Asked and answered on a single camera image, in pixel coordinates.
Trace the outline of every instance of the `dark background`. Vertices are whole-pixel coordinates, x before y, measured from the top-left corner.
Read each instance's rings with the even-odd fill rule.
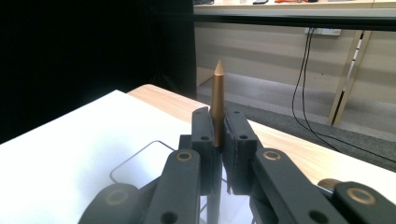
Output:
[[[153,82],[195,98],[192,2],[0,8],[0,144],[114,90]]]

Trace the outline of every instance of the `power outlet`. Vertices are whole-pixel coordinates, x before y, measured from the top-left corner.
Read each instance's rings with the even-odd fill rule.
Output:
[[[305,28],[304,33],[308,34],[309,28]],[[313,35],[340,35],[341,29],[324,29],[324,28],[316,28],[314,30]]]
[[[340,35],[341,29],[322,29],[323,35]]]

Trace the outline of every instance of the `cable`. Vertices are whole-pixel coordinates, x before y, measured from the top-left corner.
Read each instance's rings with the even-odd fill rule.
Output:
[[[203,213],[206,208],[207,208],[207,203],[201,208],[199,214]]]
[[[110,172],[110,179],[113,181],[113,183],[117,184],[117,180],[113,177],[113,173],[116,172],[123,164],[125,164],[126,162],[128,162],[129,160],[131,160],[133,157],[137,156],[137,154],[139,154],[140,152],[142,152],[144,149],[146,149],[147,147],[151,146],[151,144],[153,143],[161,143],[163,144],[165,147],[168,147],[169,149],[176,151],[175,149],[173,149],[172,147],[169,147],[168,145],[166,145],[165,143],[163,143],[160,140],[155,140],[152,141],[150,143],[148,143],[145,147],[141,148],[140,150],[138,150],[134,155],[132,155],[130,158],[128,158],[127,160],[123,161],[120,165],[116,166],[111,172]]]
[[[377,157],[379,157],[379,158],[382,158],[382,159],[384,159],[384,160],[396,162],[396,161],[394,161],[394,160],[392,160],[392,159],[389,159],[389,158],[386,158],[386,157],[384,157],[384,156],[378,155],[378,154],[376,154],[376,153],[374,153],[374,152],[371,152],[371,151],[369,151],[369,150],[366,150],[366,149],[364,149],[364,148],[361,148],[361,147],[357,147],[357,146],[355,146],[355,145],[352,145],[352,144],[350,144],[350,143],[348,143],[348,142],[345,142],[345,141],[343,141],[343,140],[341,140],[341,139],[338,139],[338,138],[335,138],[335,137],[331,137],[331,136],[326,135],[326,134],[323,134],[323,133],[315,132],[315,131],[312,129],[311,125],[309,124],[308,119],[306,118],[306,114],[305,114],[304,90],[305,90],[305,79],[306,79],[306,67],[307,67],[307,63],[308,63],[308,59],[309,59],[309,50],[310,50],[310,48],[311,48],[311,40],[312,40],[312,35],[313,35],[314,31],[315,31],[315,28],[309,28],[308,35],[307,35],[306,41],[305,41],[304,57],[303,57],[303,62],[302,62],[301,69],[300,69],[300,75],[299,75],[299,77],[298,77],[297,84],[296,84],[296,88],[294,89],[294,94],[293,94],[293,97],[292,97],[291,111],[292,111],[292,113],[293,113],[293,116],[294,116],[295,120],[296,120],[302,127],[304,127],[305,129],[307,129],[308,131],[310,131],[314,136],[316,136],[318,139],[320,139],[321,141],[323,141],[326,145],[330,146],[330,147],[331,147],[332,149],[334,149],[335,151],[341,152],[339,149],[337,149],[336,147],[334,147],[334,146],[331,145],[330,143],[326,142],[324,139],[320,138],[319,135],[320,135],[320,136],[323,136],[323,137],[331,138],[331,139],[333,139],[333,140],[336,140],[336,141],[338,141],[338,142],[344,143],[344,144],[349,145],[349,146],[351,146],[351,147],[355,147],[355,148],[357,148],[357,149],[360,149],[360,150],[362,150],[362,151],[365,151],[365,152],[367,152],[367,153],[369,153],[369,154],[372,154],[372,155],[377,156]],[[308,127],[305,127],[299,120],[297,120],[297,117],[296,117],[296,115],[295,115],[295,113],[294,113],[294,99],[295,99],[295,95],[296,95],[296,92],[297,92],[298,85],[299,85],[300,80],[301,80],[301,76],[302,76],[302,73],[303,73],[303,69],[304,69],[304,81],[303,81],[303,114],[304,114],[304,121],[306,122],[306,124],[308,125]]]

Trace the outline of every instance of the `desk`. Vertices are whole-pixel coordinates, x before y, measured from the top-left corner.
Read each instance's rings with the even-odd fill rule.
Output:
[[[188,123],[191,123],[191,112],[205,106],[152,85],[139,87],[128,94]],[[376,189],[396,203],[395,173],[257,122],[249,123],[265,147],[277,148],[287,153],[313,184],[324,178],[356,181]]]
[[[113,91],[0,145],[0,223],[78,223],[96,194],[112,184],[114,167],[153,140],[177,147],[180,135],[191,133],[191,112],[205,106],[152,85],[129,94]],[[266,147],[288,153],[314,184],[329,177],[354,180],[396,202],[396,174],[250,124]],[[153,145],[114,177],[142,188],[161,174],[170,152]],[[248,197],[228,195],[222,187],[220,209],[229,218],[223,221],[250,222]]]

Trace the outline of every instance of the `pencil tip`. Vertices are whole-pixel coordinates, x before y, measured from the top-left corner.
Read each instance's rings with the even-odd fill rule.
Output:
[[[219,60],[218,65],[216,66],[215,75],[224,75],[221,60]]]

